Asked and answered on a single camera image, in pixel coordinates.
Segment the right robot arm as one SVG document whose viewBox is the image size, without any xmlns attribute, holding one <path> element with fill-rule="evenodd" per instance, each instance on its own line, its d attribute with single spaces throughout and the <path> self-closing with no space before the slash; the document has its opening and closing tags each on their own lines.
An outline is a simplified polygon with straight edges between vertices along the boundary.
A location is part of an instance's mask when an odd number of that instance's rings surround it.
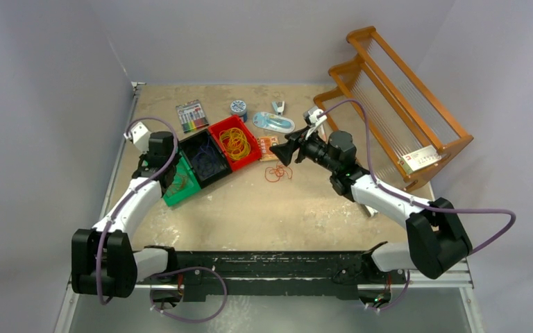
<svg viewBox="0 0 533 333">
<path fill-rule="evenodd" d="M 473 251 L 460 218 L 450 201 L 434 201 L 410 196 L 374 178 L 371 169 L 357 161 L 357 148 L 351 134 L 335 131 L 328 141 L 308 135 L 304 128 L 287 134 L 286 142 L 270 151 L 285 166 L 305 158 L 327 169 L 332 188 L 348 200 L 372 207 L 401 225 L 407 241 L 377 245 L 362 263 L 363 276 L 379 282 L 389 271 L 417 270 L 437 279 Z"/>
</svg>

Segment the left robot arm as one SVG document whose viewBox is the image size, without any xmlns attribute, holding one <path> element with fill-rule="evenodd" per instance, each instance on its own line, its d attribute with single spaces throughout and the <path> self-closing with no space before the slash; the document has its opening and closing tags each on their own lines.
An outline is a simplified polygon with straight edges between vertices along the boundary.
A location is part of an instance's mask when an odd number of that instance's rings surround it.
<svg viewBox="0 0 533 333">
<path fill-rule="evenodd" d="M 151 133 L 142 127 L 128 138 L 141 150 L 139 165 L 116 205 L 90 229 L 71 238 L 71 287 L 106 304 L 126 298 L 137 282 L 152 275 L 163 284 L 175 281 L 179 265 L 173 248 L 149 246 L 134 251 L 130 238 L 149 210 L 171 185 L 179 162 L 178 140 L 168 131 Z"/>
</svg>

